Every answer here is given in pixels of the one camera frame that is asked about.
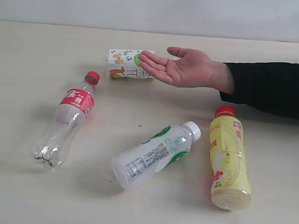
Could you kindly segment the person's open right hand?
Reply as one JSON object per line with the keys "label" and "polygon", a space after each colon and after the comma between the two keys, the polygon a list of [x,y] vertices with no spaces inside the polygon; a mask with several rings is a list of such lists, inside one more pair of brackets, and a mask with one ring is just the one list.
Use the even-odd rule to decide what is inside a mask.
{"label": "person's open right hand", "polygon": [[232,95],[234,78],[228,66],[212,60],[196,49],[168,47],[167,52],[178,60],[160,57],[149,51],[139,55],[140,66],[155,79],[180,88],[213,88]]}

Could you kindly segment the black sleeved forearm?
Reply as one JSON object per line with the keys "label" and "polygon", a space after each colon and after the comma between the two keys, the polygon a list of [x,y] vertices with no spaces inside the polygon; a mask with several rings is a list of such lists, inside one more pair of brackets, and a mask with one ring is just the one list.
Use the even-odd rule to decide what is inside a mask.
{"label": "black sleeved forearm", "polygon": [[234,93],[221,99],[274,115],[299,119],[299,63],[228,63]]}

